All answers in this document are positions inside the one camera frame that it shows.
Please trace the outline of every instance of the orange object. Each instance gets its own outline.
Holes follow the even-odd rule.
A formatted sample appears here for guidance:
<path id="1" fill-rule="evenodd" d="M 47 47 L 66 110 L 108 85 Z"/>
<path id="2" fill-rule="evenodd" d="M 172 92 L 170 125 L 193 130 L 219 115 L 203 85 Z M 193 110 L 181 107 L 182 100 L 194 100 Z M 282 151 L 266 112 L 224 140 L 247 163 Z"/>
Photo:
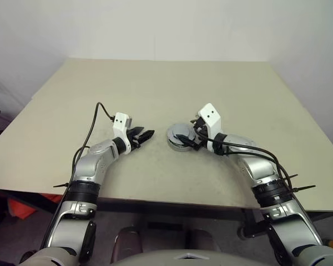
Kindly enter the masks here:
<path id="1" fill-rule="evenodd" d="M 41 194 L 42 196 L 48 198 L 51 201 L 59 202 L 62 198 L 61 195 L 53 195 L 53 194 Z M 36 211 L 36 209 L 29 207 L 23 203 L 15 201 L 14 199 L 9 198 L 7 200 L 9 212 L 12 216 L 17 216 L 20 219 L 26 219 L 32 213 Z"/>

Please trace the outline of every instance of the table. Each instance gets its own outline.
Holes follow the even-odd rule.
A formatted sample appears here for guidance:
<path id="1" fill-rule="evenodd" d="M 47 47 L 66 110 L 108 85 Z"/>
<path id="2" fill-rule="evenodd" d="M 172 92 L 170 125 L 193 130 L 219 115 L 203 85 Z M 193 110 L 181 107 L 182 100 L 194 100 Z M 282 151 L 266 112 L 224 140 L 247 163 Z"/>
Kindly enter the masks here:
<path id="1" fill-rule="evenodd" d="M 306 210 L 333 211 L 333 145 L 265 62 L 68 59 L 0 136 L 0 189 L 63 193 L 53 186 L 69 180 L 97 101 L 155 130 L 110 167 L 102 198 L 258 208 L 229 159 L 167 144 L 170 125 L 212 103 L 225 132 L 253 139 L 299 174 L 294 187 L 317 185 L 296 194 Z M 88 143 L 112 137 L 100 112 Z"/>

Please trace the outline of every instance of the silver arm segment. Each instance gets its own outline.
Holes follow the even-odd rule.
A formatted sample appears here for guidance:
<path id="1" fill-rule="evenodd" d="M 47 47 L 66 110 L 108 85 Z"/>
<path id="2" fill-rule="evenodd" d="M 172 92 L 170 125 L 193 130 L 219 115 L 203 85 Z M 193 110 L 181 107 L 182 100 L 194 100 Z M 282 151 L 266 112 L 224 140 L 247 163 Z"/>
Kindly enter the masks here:
<path id="1" fill-rule="evenodd" d="M 123 113 L 113 118 L 115 138 L 92 146 L 75 168 L 58 215 L 48 228 L 43 249 L 20 265 L 73 266 L 87 262 L 95 241 L 97 198 L 108 167 L 121 154 L 129 154 L 149 140 L 154 130 L 130 129 L 132 119 Z"/>
<path id="2" fill-rule="evenodd" d="M 107 168 L 119 157 L 116 144 L 106 140 L 94 145 L 77 163 L 67 200 L 62 203 L 58 219 L 49 237 L 48 247 L 74 249 L 80 261 L 92 254 L 87 234 L 94 234 L 96 225 L 91 220 L 96 212 L 96 200 Z"/>
<path id="3" fill-rule="evenodd" d="M 199 112 L 194 128 L 207 132 L 209 139 L 220 142 L 256 147 L 255 142 L 245 137 L 225 135 L 221 129 L 221 117 L 212 104 L 206 104 Z M 218 155 L 232 152 L 251 152 L 254 155 L 233 154 L 233 160 L 239 172 L 248 181 L 255 198 L 260 205 L 260 211 L 268 222 L 267 234 L 275 253 L 286 251 L 288 263 L 308 266 L 318 260 L 321 264 L 333 265 L 333 249 L 322 246 L 321 238 L 312 221 L 279 177 L 274 164 L 267 159 L 256 156 L 258 151 L 244 147 L 217 145 L 210 140 L 207 149 Z"/>

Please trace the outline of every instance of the gray floor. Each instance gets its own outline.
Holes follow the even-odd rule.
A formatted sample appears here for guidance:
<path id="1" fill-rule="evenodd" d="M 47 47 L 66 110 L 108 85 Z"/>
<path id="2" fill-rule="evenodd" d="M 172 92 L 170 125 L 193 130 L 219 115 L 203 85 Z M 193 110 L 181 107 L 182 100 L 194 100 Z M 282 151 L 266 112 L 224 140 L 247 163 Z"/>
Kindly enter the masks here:
<path id="1" fill-rule="evenodd" d="M 50 217 L 50 214 L 37 212 L 25 220 L 6 218 L 0 225 L 0 259 L 17 264 L 25 251 L 39 248 Z M 278 265 L 267 237 L 240 240 L 236 235 L 239 226 L 239 222 L 236 221 L 168 216 L 141 217 L 132 213 L 112 212 L 97 213 L 95 250 L 88 265 L 108 265 L 114 239 L 119 230 L 131 225 L 140 226 L 145 221 L 179 223 L 189 228 L 204 229 L 213 235 L 222 252 Z M 318 221 L 315 225 L 323 238 L 333 239 L 333 217 Z M 180 232 L 142 229 L 141 235 L 144 251 L 182 248 L 183 235 Z"/>

